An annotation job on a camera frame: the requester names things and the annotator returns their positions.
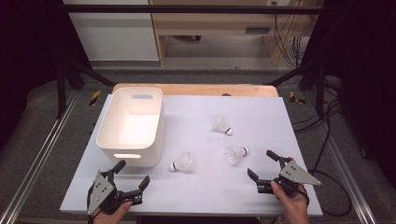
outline shuttlecock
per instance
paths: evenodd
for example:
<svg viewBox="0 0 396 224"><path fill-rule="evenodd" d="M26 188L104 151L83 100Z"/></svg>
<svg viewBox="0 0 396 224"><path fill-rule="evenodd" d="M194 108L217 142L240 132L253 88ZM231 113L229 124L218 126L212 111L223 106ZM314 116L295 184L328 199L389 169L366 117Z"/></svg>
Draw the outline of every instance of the shuttlecock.
<svg viewBox="0 0 396 224"><path fill-rule="evenodd" d="M225 156L230 164L235 165L238 163L239 159L248 154L247 147L226 147Z"/></svg>
<svg viewBox="0 0 396 224"><path fill-rule="evenodd" d="M195 169L194 161L188 153L169 165L171 171L192 172Z"/></svg>
<svg viewBox="0 0 396 224"><path fill-rule="evenodd" d="M216 132L225 133L229 136L233 134L233 130L231 129L230 125L227 123L224 117L216 118L212 128Z"/></svg>

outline floor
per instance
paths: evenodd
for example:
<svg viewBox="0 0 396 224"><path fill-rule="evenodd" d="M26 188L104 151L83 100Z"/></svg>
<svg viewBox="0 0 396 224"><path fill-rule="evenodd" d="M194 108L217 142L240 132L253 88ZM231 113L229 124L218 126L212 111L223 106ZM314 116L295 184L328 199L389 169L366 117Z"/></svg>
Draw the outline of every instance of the floor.
<svg viewBox="0 0 396 224"><path fill-rule="evenodd" d="M102 66L95 70L115 82L152 83L213 83L256 84L268 83L294 68L283 62L273 67L268 52L259 38L236 36L202 36L196 41L192 36L174 36L168 42L164 66L136 63L122 68ZM105 97L111 92L96 80L82 75L86 85L82 91L67 91L69 104L64 122L57 120L56 83L50 82L28 95L28 106L21 122L0 152L0 180L5 183L0 194L0 222L3 223L85 223L84 216L73 216L59 211L67 186L73 178L79 159L101 111ZM347 117L340 111L332 113L330 123L313 129L301 130L313 121L315 110L313 91L300 91L300 77L276 87L284 98L290 121L307 167L313 167L325 133L331 138L320 160L319 170L330 174L342 183L351 195L353 206L348 210L348 200L343 189L326 175L318 178L327 183L317 188L323 217L313 217L312 223L396 223L396 192L384 177L375 161L364 159L360 144ZM337 78L328 77L333 85ZM92 94L101 90L101 97L90 105ZM295 95L290 99L290 92ZM336 92L326 90L325 101L336 98ZM51 130L57 134L50 135ZM269 217L262 223L270 223Z"/></svg>

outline black cable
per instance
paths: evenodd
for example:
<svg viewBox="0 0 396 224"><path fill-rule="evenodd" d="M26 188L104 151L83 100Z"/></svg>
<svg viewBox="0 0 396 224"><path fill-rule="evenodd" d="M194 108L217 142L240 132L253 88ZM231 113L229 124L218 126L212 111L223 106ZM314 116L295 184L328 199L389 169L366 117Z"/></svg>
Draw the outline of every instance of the black cable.
<svg viewBox="0 0 396 224"><path fill-rule="evenodd" d="M301 35L298 36L297 39L296 36L293 37L292 51L293 51L293 56L296 59L296 63L295 63L296 67L299 66L300 54L303 54L304 57L304 52L300 52L301 41L303 37L308 33L310 28L313 26L316 17L314 15L309 15L309 19L311 20L311 22L305 27Z"/></svg>
<svg viewBox="0 0 396 224"><path fill-rule="evenodd" d="M321 174L321 175L325 175L325 176L329 177L332 181L334 181L338 186L340 186L340 188L346 194L346 197L347 197L347 200L348 200L348 208L347 208L347 210L345 212L336 214L336 213L329 212L329 211L327 211L327 210L322 208L323 213L327 214L327 215L330 215L330 216L334 216L334 217L343 217L343 216L346 216L347 214L349 214L350 211L352 210L352 199L350 198L350 195L347 192L347 190L344 188L344 186L339 181L337 181L334 177L332 177L331 175L328 175L328 174L326 174L326 173L324 173L324 172L322 172L320 170L316 170L315 173L318 173L318 174Z"/></svg>
<svg viewBox="0 0 396 224"><path fill-rule="evenodd" d="M311 174L311 175L314 175L314 174L315 174L315 171L316 171L317 168L318 168L318 165L319 165L321 156L322 156L322 154L323 154L323 152L324 152L324 148L326 147L327 141L329 140L329 137L330 137L330 118L329 118L329 113L327 113L327 112L330 110L330 108L331 108L331 106L332 106L332 103L335 102L335 101L337 101L337 99L334 100L334 101L332 101L331 103L329 103L329 104L327 105L327 110L326 110L326 117L327 117L327 119L326 119L326 121L327 121L327 125L328 125L328 127L327 127L328 130L327 130L327 133L326 133L326 137L325 137L325 139L324 139L324 142L323 142L323 144L322 144L322 147L321 147L321 149L320 149L320 152L319 152L319 155L318 155L318 158L317 158L317 162L315 163L314 169L312 169L312 174Z"/></svg>
<svg viewBox="0 0 396 224"><path fill-rule="evenodd" d="M285 37L285 34L283 34L283 29L285 28L285 26L286 26L286 24L288 24L288 21L289 21L289 19L290 19L290 17L292 16L293 14L290 14L289 16L288 16L288 18L286 19L286 21L285 21L285 24L283 24L283 26L282 26L282 28L280 28L280 32L282 33L282 35L283 35L283 37L285 38L285 40L286 40L286 37Z"/></svg>
<svg viewBox="0 0 396 224"><path fill-rule="evenodd" d="M336 105L332 105L334 102L337 102L337 101L338 101L338 99L335 99L335 100L331 101L331 102L329 103L329 105L328 105L328 108L327 108L327 111L326 111L326 117L327 117L327 118L326 118L326 121L327 121L327 125L328 125L328 131L327 131L327 133L326 133L326 137L325 137L325 140L324 140L324 142L323 142L323 145L322 145L322 147L321 147L321 149L320 149L320 152L319 152L317 161L316 161L316 163L315 163L315 166L314 166L314 168L313 168L312 170L308 170L308 172L309 172L311 175L315 175L315 173L319 173L319 174L322 174L322 175L326 175L327 177L329 177L332 181L334 181L337 185L339 185L339 186L341 187L341 189L342 189L342 190L344 191L344 193L346 194L346 197L347 197L347 200L348 200L348 209L347 209L344 213L340 213L340 214L331 213L331 212L326 211L326 210L324 210L324 209L322 209L322 211L323 211L323 213L325 213L325 214L327 214L327 215L330 215L330 216L342 217L342 216L347 215L347 214L351 211L351 209L352 209L352 201L351 201L351 198L350 198L350 196L349 196L347 190L346 190L346 189L344 188L344 186L343 186L340 182L338 182L334 177L332 177L331 175L328 175L328 174L326 174L326 173L321 172L321 171L318 170L318 164L319 164L319 162L320 162L320 159L321 159L321 157L322 157L322 154L323 154L323 152L324 152L324 149L325 149L325 147L326 147L326 145L327 145L327 142L328 142L329 137L330 137L330 132L331 132L331 126L330 126L330 113L329 113L329 111L331 111L331 109L332 109L334 106L340 104L340 103L337 103Z"/></svg>
<svg viewBox="0 0 396 224"><path fill-rule="evenodd" d="M311 200L308 197L308 193L306 192L306 189L305 189L304 185L300 184L300 186L304 189L305 192L302 192L299 189L297 189L297 192L299 192L300 194L302 194L306 198L306 206L308 206Z"/></svg>
<svg viewBox="0 0 396 224"><path fill-rule="evenodd" d="M293 62L291 62L289 60L289 58L286 56L285 52L283 51L283 49L285 49L285 45L282 42L282 37L280 36L280 33L277 29L277 14L274 14L274 19L275 19L275 31L274 31L274 39L275 39L275 43L277 45L277 47L279 48L280 52L282 53L283 57L286 59L286 62L290 63L290 64L294 64ZM280 38L280 43L282 44L282 48L279 46L279 43L277 42L277 38L276 38L276 33Z"/></svg>
<svg viewBox="0 0 396 224"><path fill-rule="evenodd" d="M326 112L324 113L324 115L325 115L327 118L329 118L330 116L333 116L334 114L336 114L336 112L339 111L339 109L337 109L337 110L335 110L335 111L332 111L332 109L333 109L334 107L340 105L340 103L337 103L337 104L335 104L335 105L332 105L332 103L334 103L335 101L338 101L338 100L334 100L334 101L332 101L331 103L329 103L328 111L326 111ZM311 117L311 118L309 118L309 119L306 119L306 120L303 120L303 121L298 121L298 122L296 122L296 123L293 123L293 125L294 125L294 124L297 124L297 123L307 122L307 121L309 121L310 119L314 118L315 116L316 116L316 115L314 115L313 117ZM303 127L303 128L301 128L301 129L298 129L298 130L294 130L294 132L295 132L295 133L304 133L304 132L306 132L306 131L309 131L309 130L315 128L315 127L318 127L318 126L322 125L324 121L325 121L325 119L317 119L317 120L315 120L314 122L312 122L311 124L309 124L309 125L306 126L306 127Z"/></svg>
<svg viewBox="0 0 396 224"><path fill-rule="evenodd" d="M91 185L90 189L88 189L88 195L87 195L87 211L90 209L90 203L91 203L91 195L92 195L92 191L93 191L93 185ZM91 215L88 215L88 224L92 224L93 223L93 218L91 217Z"/></svg>
<svg viewBox="0 0 396 224"><path fill-rule="evenodd" d="M96 218L101 212L102 212L102 210L100 210L98 213L96 213L96 215L92 217L92 221L94 221L95 218Z"/></svg>

